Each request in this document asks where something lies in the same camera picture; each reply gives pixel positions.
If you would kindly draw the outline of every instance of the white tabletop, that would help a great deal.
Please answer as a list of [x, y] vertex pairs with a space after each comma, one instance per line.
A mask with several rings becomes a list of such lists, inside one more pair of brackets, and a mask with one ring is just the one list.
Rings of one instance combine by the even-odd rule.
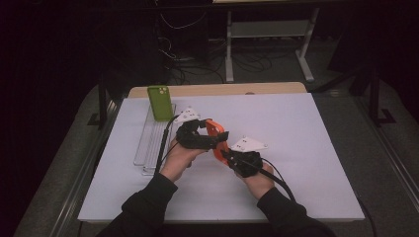
[[[310, 94], [172, 97], [172, 103], [178, 113], [192, 106], [202, 119], [223, 125], [230, 145], [243, 135], [267, 143], [269, 149], [260, 151], [261, 156], [279, 169], [309, 216], [322, 221], [364, 219]], [[113, 220], [126, 199], [148, 184], [151, 177], [133, 165], [148, 107], [148, 99], [123, 101], [80, 220]], [[245, 185], [211, 152], [197, 157], [176, 185], [167, 222], [266, 221]]]

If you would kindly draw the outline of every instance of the green smartphone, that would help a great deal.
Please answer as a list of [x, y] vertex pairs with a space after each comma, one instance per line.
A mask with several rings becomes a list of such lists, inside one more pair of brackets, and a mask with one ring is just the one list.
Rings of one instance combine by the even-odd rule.
[[156, 121], [168, 121], [173, 117], [172, 102], [167, 86], [147, 87], [148, 98]]

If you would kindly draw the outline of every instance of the orange object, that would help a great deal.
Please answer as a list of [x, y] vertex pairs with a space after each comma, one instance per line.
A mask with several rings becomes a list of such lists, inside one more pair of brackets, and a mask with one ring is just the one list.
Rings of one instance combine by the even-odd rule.
[[[218, 136], [219, 133], [224, 132], [224, 127], [220, 124], [216, 123], [212, 119], [206, 120], [206, 127], [207, 132], [210, 136]], [[224, 165], [228, 166], [227, 160], [222, 156], [221, 150], [228, 152], [228, 144], [226, 141], [221, 141], [217, 146], [216, 149], [213, 149], [213, 155], [217, 160], [224, 163]]]

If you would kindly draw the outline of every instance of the black sleeve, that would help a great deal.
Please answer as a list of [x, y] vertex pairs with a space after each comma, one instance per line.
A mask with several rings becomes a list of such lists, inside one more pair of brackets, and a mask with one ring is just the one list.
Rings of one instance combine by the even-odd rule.
[[162, 226], [167, 203], [177, 189], [166, 177], [157, 174], [147, 187], [129, 197], [123, 204], [123, 212], [97, 236], [152, 236]]
[[307, 216], [305, 207], [284, 197], [277, 188], [270, 189], [258, 201], [279, 236], [335, 237], [323, 223]]

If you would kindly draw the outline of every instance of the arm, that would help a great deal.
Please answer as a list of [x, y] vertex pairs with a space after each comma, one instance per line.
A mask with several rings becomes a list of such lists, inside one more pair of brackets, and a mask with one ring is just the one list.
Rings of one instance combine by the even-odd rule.
[[[267, 164], [263, 165], [263, 169], [273, 173], [273, 168]], [[279, 236], [335, 236], [323, 223], [308, 217], [304, 206], [284, 197], [275, 188], [274, 181], [271, 179], [260, 173], [240, 179], [247, 185], [250, 193], [259, 200], [258, 207], [264, 212]]]
[[173, 149], [160, 174], [123, 204], [123, 212], [98, 237], [152, 236], [162, 226], [167, 204], [178, 189], [174, 182], [181, 178], [196, 156], [205, 152], [186, 149], [176, 141], [172, 141], [170, 147]]

